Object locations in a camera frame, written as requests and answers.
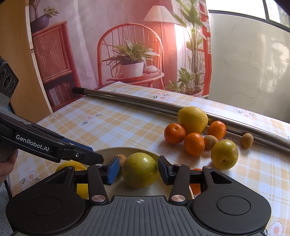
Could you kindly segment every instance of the bowl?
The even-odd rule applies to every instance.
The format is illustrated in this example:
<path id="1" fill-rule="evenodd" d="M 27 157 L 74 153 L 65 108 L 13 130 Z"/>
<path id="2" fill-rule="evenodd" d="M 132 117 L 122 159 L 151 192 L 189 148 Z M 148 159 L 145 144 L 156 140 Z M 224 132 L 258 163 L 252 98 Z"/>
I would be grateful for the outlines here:
<path id="1" fill-rule="evenodd" d="M 129 157 L 133 153 L 143 152 L 150 155 L 156 161 L 156 163 L 158 163 L 159 157 L 159 155 L 155 153 L 130 147 L 107 148 L 98 150 L 96 152 L 103 156 L 104 164 L 107 164 L 114 156 L 118 154 L 122 154 L 126 157 Z M 118 174 L 114 183 L 110 186 L 105 185 L 105 189 L 109 199 L 111 199 L 112 196 L 165 196 L 166 199 L 168 200 L 168 197 L 172 190 L 172 185 L 170 186 L 165 185 L 163 183 L 160 174 L 158 174 L 156 181 L 149 187 L 142 189 L 134 189 L 124 182 L 121 174 Z M 193 199 L 191 189 L 189 190 L 188 198 Z"/>

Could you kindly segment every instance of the camera lens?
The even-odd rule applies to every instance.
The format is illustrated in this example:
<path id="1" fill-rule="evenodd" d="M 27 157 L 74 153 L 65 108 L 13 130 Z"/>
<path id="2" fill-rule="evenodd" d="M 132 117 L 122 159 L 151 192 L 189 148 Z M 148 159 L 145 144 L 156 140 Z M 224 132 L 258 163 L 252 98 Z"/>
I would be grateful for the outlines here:
<path id="1" fill-rule="evenodd" d="M 5 76 L 5 70 L 3 69 L 3 70 L 0 72 L 0 83 L 1 83 L 2 80 L 4 79 L 4 76 Z"/>
<path id="2" fill-rule="evenodd" d="M 13 82 L 10 84 L 9 92 L 11 92 L 11 91 L 14 89 L 14 86 L 15 86 L 15 81 L 13 81 Z"/>
<path id="3" fill-rule="evenodd" d="M 11 82 L 11 79 L 12 79 L 11 75 L 8 75 L 8 76 L 6 77 L 6 79 L 4 80 L 4 83 L 3 83 L 3 89 L 7 89 L 8 85 L 9 85 L 10 82 Z"/>

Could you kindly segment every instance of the table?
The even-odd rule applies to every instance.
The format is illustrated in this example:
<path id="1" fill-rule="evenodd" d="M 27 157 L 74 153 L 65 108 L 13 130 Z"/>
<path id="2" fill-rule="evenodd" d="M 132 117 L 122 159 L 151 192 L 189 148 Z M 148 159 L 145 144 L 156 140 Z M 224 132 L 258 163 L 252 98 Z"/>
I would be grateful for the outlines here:
<path id="1" fill-rule="evenodd" d="M 101 90 L 156 99 L 181 106 L 198 106 L 205 112 L 247 123 L 290 140 L 290 125 L 263 115 L 225 104 L 184 94 L 128 85 L 110 84 Z M 39 122 L 40 125 L 94 150 L 127 146 L 164 155 L 172 163 L 191 169 L 210 164 L 210 152 L 200 158 L 189 156 L 182 144 L 165 142 L 163 132 L 176 117 L 121 103 L 83 97 Z M 264 196 L 272 208 L 265 234 L 290 234 L 290 158 L 278 150 L 254 142 L 250 149 L 240 147 L 240 136 L 230 133 L 226 138 L 238 144 L 239 160 L 227 175 Z M 53 163 L 19 151 L 15 169 L 10 174 L 12 195 L 25 190 L 54 173 Z"/>

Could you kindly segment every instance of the human hand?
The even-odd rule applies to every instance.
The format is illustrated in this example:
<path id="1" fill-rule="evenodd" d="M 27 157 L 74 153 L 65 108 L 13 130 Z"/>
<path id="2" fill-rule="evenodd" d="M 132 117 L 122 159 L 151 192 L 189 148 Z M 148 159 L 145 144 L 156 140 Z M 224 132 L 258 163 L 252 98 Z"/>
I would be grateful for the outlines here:
<path id="1" fill-rule="evenodd" d="M 5 181 L 7 175 L 12 172 L 17 156 L 18 149 L 9 157 L 9 160 L 7 162 L 0 163 L 0 185 L 2 182 Z"/>

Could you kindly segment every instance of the metal rod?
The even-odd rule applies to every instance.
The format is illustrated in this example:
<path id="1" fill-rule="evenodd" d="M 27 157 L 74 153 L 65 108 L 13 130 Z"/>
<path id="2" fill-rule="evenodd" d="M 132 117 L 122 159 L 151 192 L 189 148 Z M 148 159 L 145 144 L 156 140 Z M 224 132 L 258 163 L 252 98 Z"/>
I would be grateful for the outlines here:
<path id="1" fill-rule="evenodd" d="M 75 87 L 73 88 L 73 93 L 115 102 L 121 102 L 173 116 L 177 116 L 178 111 L 183 108 L 182 106 L 162 101 L 100 90 L 91 90 Z M 206 112 L 206 114 L 209 118 L 208 125 L 217 120 L 221 121 L 226 125 L 226 129 L 230 133 L 239 136 L 243 136 L 245 133 L 250 133 L 253 135 L 255 141 L 290 154 L 290 141 L 283 137 L 219 115 L 211 114 L 208 112 Z"/>

